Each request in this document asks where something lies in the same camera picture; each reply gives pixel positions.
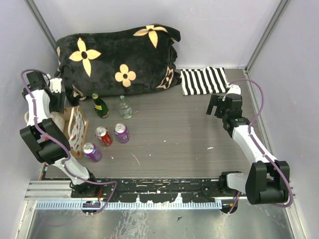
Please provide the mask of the brown canvas tote bag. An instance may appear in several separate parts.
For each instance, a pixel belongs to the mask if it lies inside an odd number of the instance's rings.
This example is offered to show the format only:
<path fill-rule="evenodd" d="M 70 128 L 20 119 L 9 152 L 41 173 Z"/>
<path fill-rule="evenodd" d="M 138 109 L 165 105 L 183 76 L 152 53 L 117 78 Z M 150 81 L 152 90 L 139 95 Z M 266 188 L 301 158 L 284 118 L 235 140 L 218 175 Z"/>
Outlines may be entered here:
<path fill-rule="evenodd" d="M 27 126 L 19 133 L 39 162 L 54 164 L 82 156 L 88 121 L 79 106 L 64 108 L 62 113 L 50 112 L 45 104 L 30 102 L 28 106 Z"/>

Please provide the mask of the green glass bottle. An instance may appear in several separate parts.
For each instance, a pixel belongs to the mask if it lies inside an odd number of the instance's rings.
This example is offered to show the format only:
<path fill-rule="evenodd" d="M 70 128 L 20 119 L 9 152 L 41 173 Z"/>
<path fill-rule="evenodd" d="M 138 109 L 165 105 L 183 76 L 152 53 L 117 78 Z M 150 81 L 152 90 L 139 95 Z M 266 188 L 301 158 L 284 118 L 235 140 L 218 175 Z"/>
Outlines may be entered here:
<path fill-rule="evenodd" d="M 94 110 L 96 114 L 101 118 L 107 118 L 109 116 L 109 109 L 106 103 L 97 93 L 92 94 L 92 99 L 94 101 Z"/>

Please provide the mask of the clear glass bottle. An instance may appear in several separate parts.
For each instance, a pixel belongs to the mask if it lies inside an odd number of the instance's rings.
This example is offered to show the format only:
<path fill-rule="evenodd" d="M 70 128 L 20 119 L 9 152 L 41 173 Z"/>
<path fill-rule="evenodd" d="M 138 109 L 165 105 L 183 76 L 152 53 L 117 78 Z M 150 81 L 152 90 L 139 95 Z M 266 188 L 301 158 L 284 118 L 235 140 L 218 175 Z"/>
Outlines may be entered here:
<path fill-rule="evenodd" d="M 124 95 L 121 95 L 119 99 L 119 111 L 124 119 L 130 119 L 133 115 L 131 104 Z"/>

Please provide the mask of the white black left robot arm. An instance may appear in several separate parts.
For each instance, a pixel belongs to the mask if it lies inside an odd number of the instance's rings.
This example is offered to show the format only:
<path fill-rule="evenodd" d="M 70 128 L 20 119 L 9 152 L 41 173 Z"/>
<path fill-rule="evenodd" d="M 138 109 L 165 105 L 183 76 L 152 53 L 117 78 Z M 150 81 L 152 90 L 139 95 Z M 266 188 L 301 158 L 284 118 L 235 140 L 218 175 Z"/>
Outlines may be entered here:
<path fill-rule="evenodd" d="M 59 168 L 70 178 L 70 188 L 82 196 L 95 197 L 100 191 L 94 175 L 71 154 L 63 131 L 51 118 L 64 110 L 65 90 L 62 79 L 35 69 L 21 72 L 22 96 L 28 103 L 27 126 L 20 136 L 40 163 Z"/>

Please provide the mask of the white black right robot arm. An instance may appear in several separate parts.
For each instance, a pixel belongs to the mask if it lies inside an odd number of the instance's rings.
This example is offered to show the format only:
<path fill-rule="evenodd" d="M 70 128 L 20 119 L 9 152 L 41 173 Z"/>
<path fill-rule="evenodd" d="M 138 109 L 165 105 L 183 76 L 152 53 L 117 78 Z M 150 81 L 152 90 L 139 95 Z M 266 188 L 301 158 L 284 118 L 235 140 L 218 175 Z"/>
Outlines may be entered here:
<path fill-rule="evenodd" d="M 226 94 L 211 95 L 207 115 L 222 119 L 223 128 L 240 146 L 251 163 L 248 175 L 241 172 L 222 172 L 218 189 L 224 196 L 235 191 L 244 193 L 252 205 L 273 204 L 289 207 L 293 193 L 289 184 L 290 167 L 279 161 L 256 136 L 250 121 L 242 116 L 242 96 Z"/>

